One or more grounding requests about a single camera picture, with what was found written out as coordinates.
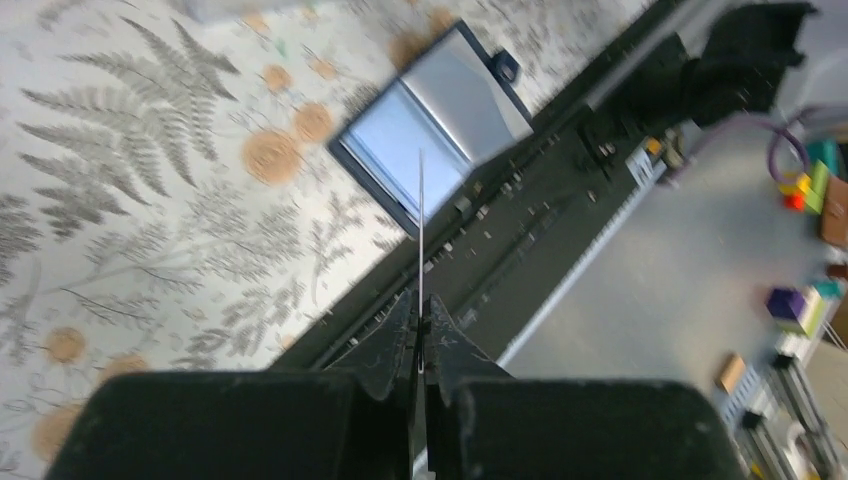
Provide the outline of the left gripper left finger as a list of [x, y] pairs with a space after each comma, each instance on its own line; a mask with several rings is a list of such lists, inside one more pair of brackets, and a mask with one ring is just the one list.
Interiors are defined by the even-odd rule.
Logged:
[[411, 292], [317, 370], [138, 372], [90, 398], [50, 479], [408, 479]]

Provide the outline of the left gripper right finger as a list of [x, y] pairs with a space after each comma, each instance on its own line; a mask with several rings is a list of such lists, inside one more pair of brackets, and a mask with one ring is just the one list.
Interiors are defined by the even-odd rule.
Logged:
[[439, 479], [741, 479], [694, 387], [656, 379], [518, 379], [423, 303], [428, 466]]

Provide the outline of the black credit card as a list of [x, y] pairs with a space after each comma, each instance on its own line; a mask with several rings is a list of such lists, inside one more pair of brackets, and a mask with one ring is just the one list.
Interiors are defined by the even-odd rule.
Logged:
[[424, 303], [424, 243], [425, 243], [425, 152], [423, 147], [419, 148], [419, 206], [418, 206], [418, 301], [417, 301], [417, 339], [416, 339], [416, 362], [417, 372], [424, 371], [424, 360], [422, 353], [422, 331], [423, 331], [423, 303]]

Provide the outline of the blue leather card holder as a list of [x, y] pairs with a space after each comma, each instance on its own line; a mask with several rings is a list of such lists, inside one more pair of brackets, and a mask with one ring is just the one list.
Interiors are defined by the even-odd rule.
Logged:
[[400, 228], [416, 235], [472, 174], [533, 132], [513, 89], [521, 68], [456, 21], [327, 149]]

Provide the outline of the clear plastic card box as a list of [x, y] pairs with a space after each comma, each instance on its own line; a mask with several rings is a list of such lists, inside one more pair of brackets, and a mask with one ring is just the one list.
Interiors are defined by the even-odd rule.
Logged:
[[199, 22], [217, 22], [240, 18], [245, 14], [264, 13], [279, 8], [300, 6], [296, 0], [172, 0], [168, 4], [179, 13]]

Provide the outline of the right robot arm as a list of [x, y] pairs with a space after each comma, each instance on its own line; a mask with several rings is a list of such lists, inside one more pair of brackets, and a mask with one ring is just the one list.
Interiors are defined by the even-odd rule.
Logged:
[[649, 133], [688, 120], [708, 128], [736, 112], [767, 113], [786, 72], [805, 61], [796, 40], [817, 13], [810, 2], [734, 8], [713, 23], [698, 56], [671, 34], [623, 85], [621, 101]]

